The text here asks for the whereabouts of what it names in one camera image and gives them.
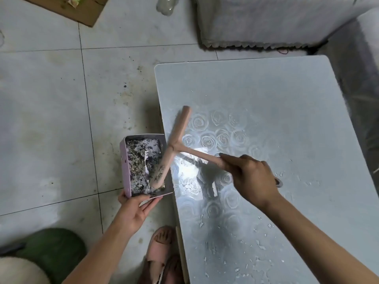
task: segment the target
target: white table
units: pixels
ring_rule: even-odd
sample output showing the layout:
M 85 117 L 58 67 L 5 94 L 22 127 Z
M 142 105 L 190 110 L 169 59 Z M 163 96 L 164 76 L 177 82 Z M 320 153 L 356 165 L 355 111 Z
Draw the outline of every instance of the white table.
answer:
M 191 106 L 187 145 L 267 160 L 281 194 L 379 274 L 378 195 L 326 57 L 161 64 L 155 74 L 166 138 Z M 171 170 L 192 283 L 317 283 L 228 174 L 188 155 Z

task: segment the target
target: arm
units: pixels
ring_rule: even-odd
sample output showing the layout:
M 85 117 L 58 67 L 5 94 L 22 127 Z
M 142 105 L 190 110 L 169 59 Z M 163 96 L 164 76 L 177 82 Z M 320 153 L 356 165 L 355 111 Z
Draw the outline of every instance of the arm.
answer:
M 266 162 L 220 155 L 242 197 L 269 217 L 322 284 L 378 284 L 379 277 L 335 243 L 281 196 Z
M 116 270 L 122 253 L 135 232 L 142 226 L 150 210 L 162 197 L 139 206 L 149 199 L 140 195 L 126 200 L 121 194 L 121 207 L 100 241 L 89 251 L 63 284 L 107 284 Z

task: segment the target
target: pink tin box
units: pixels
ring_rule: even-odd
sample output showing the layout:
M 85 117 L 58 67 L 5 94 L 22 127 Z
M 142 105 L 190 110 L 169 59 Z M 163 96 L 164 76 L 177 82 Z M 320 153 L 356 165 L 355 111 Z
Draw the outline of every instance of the pink tin box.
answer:
M 124 191 L 127 198 L 132 197 L 130 188 L 130 167 L 128 162 L 128 148 L 126 146 L 126 141 L 131 139 L 142 139 L 142 138 L 154 138 L 158 139 L 161 144 L 162 154 L 166 150 L 166 138 L 164 134 L 135 134 L 129 135 L 122 139 L 120 142 L 120 152 L 121 152 L 121 170 L 122 170 L 122 182 L 124 184 Z M 156 198 L 159 196 L 171 194 L 174 191 L 173 182 L 171 178 L 171 173 L 168 173 L 166 179 L 164 180 L 166 186 L 164 191 L 159 191 L 152 195 L 151 198 Z

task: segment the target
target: floor tile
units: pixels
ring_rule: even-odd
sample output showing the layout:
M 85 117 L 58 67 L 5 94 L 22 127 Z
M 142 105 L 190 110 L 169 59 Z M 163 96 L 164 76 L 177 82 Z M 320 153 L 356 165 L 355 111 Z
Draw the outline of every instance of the floor tile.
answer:
M 91 247 L 102 235 L 97 195 L 0 216 L 0 246 L 44 228 L 67 228 Z
M 154 66 L 216 59 L 197 45 L 83 50 L 99 192 L 122 187 L 125 136 L 162 132 Z
M 276 57 L 296 57 L 306 56 L 305 50 L 257 50 L 257 49 L 241 49 L 229 48 L 217 50 L 219 60 L 237 60 L 237 59 L 258 59 L 258 58 L 276 58 Z
M 0 0 L 0 51 L 80 49 L 78 23 L 24 0 Z
M 0 215 L 96 193 L 80 50 L 0 64 Z
M 120 190 L 99 194 L 104 231 L 111 224 L 120 208 L 120 204 L 117 201 L 119 193 Z M 150 238 L 159 227 L 164 225 L 175 226 L 172 195 L 163 197 L 150 212 L 140 230 L 130 239 L 110 283 L 137 283 Z
M 83 48 L 196 44 L 197 22 L 191 0 L 179 0 L 171 16 L 158 0 L 109 0 L 93 28 L 80 24 Z

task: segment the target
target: hand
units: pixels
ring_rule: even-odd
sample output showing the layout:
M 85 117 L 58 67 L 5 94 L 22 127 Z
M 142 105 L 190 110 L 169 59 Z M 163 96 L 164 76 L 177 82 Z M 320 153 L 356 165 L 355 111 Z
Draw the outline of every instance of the hand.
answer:
M 233 176 L 234 187 L 251 204 L 262 210 L 275 196 L 280 195 L 271 168 L 246 154 L 235 157 L 220 153 Z
M 141 202 L 149 198 L 149 195 L 139 195 L 127 199 L 124 190 L 122 190 L 118 196 L 121 207 L 114 218 L 114 222 L 119 221 L 122 225 L 125 225 L 130 236 L 141 228 L 149 212 L 157 205 L 163 196 L 154 198 L 140 206 Z

